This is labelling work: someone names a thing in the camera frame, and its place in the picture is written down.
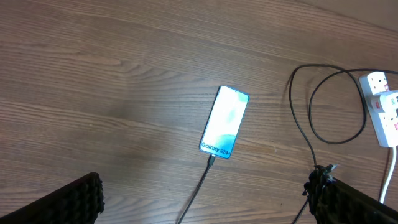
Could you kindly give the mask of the white charger adapter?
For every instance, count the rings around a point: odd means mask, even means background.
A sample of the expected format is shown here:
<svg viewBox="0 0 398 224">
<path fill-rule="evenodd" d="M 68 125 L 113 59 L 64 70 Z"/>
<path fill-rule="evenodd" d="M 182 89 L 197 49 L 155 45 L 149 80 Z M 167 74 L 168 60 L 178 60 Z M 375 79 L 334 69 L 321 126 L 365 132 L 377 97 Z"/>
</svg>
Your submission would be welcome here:
<svg viewBox="0 0 398 224">
<path fill-rule="evenodd" d="M 384 91 L 373 95 L 371 108 L 377 113 L 390 113 L 397 109 L 397 90 Z"/>
</svg>

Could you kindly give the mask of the white power strip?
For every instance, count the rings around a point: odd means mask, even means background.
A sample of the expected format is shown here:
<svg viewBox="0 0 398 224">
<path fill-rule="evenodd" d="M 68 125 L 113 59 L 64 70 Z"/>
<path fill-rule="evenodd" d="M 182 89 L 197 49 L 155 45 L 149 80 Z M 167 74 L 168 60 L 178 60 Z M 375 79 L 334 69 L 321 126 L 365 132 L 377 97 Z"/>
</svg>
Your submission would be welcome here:
<svg viewBox="0 0 398 224">
<path fill-rule="evenodd" d="M 379 145 L 382 147 L 397 146 L 397 109 L 390 113 L 377 113 L 371 108 L 370 98 L 384 91 L 392 91 L 384 72 L 372 72 L 359 78 L 366 105 L 374 126 Z"/>
</svg>

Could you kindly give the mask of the black smartphone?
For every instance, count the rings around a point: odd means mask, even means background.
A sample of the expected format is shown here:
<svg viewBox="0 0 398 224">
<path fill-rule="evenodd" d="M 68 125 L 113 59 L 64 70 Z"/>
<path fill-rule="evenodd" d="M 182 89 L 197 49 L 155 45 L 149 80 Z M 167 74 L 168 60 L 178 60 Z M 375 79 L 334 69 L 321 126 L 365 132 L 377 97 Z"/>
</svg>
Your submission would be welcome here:
<svg viewBox="0 0 398 224">
<path fill-rule="evenodd" d="M 216 157 L 232 156 L 249 96 L 229 86 L 219 87 L 199 148 Z"/>
</svg>

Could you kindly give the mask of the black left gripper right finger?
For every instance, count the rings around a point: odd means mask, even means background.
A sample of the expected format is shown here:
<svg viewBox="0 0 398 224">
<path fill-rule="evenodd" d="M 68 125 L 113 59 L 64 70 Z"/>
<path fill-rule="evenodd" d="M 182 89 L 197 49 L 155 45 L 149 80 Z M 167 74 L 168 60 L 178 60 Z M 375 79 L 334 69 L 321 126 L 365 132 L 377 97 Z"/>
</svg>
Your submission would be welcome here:
<svg viewBox="0 0 398 224">
<path fill-rule="evenodd" d="M 397 211 L 334 178 L 333 164 L 316 165 L 304 184 L 310 213 L 324 224 L 397 224 Z"/>
</svg>

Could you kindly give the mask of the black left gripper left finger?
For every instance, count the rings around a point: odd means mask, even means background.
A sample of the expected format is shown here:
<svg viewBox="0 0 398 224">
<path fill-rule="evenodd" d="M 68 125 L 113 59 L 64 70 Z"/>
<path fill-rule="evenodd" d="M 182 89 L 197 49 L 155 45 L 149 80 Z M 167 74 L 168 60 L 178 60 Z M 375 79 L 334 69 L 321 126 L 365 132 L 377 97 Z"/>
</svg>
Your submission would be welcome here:
<svg viewBox="0 0 398 224">
<path fill-rule="evenodd" d="M 91 172 L 1 217 L 1 224 L 94 224 L 103 212 L 102 180 Z"/>
</svg>

